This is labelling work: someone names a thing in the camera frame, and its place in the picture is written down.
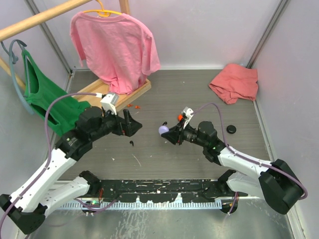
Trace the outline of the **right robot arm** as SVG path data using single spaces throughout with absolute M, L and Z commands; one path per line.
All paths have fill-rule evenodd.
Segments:
M 224 196 L 242 192 L 259 197 L 274 211 L 285 215 L 304 194 L 299 179 L 285 161 L 270 162 L 235 150 L 218 138 L 209 121 L 202 121 L 198 128 L 182 122 L 171 128 L 162 125 L 159 134 L 172 144 L 187 141 L 199 145 L 208 161 L 233 169 L 222 175 L 223 181 L 218 184 Z

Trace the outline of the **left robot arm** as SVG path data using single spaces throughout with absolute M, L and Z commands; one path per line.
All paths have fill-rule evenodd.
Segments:
M 51 151 L 50 157 L 10 195 L 2 194 L 0 207 L 25 234 L 36 231 L 45 219 L 64 203 L 87 195 L 95 197 L 101 181 L 89 171 L 83 171 L 70 183 L 52 192 L 48 190 L 60 176 L 93 148 L 93 142 L 112 133 L 131 137 L 142 128 L 129 110 L 120 117 L 99 107 L 89 107 L 80 114 L 75 128 L 65 133 Z

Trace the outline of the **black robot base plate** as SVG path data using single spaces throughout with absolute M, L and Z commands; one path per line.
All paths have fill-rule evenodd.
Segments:
M 105 202 L 142 203 L 174 202 L 178 195 L 183 203 L 214 202 L 220 197 L 233 197 L 235 192 L 211 179 L 169 180 L 102 180 L 95 193 L 86 193 L 77 198 L 98 198 L 103 190 Z

